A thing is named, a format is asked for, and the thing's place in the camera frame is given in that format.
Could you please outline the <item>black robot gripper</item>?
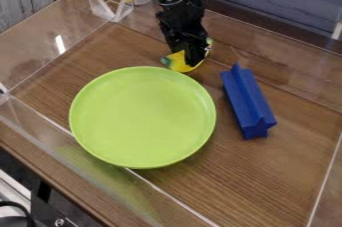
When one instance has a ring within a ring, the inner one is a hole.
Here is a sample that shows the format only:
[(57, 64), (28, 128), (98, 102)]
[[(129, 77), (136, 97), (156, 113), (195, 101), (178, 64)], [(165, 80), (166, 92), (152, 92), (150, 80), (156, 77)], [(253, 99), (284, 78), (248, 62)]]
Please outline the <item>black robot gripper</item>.
[(157, 0), (160, 30), (172, 53), (185, 51), (185, 64), (195, 67), (207, 53), (207, 32), (201, 25), (205, 0)]

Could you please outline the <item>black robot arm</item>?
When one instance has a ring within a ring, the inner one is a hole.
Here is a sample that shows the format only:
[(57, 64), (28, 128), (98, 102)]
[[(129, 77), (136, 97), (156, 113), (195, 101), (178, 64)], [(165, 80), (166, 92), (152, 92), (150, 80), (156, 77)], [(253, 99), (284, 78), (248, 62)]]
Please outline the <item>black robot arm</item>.
[(172, 53), (193, 68), (205, 58), (209, 38), (201, 24), (205, 0), (157, 0), (154, 14)]

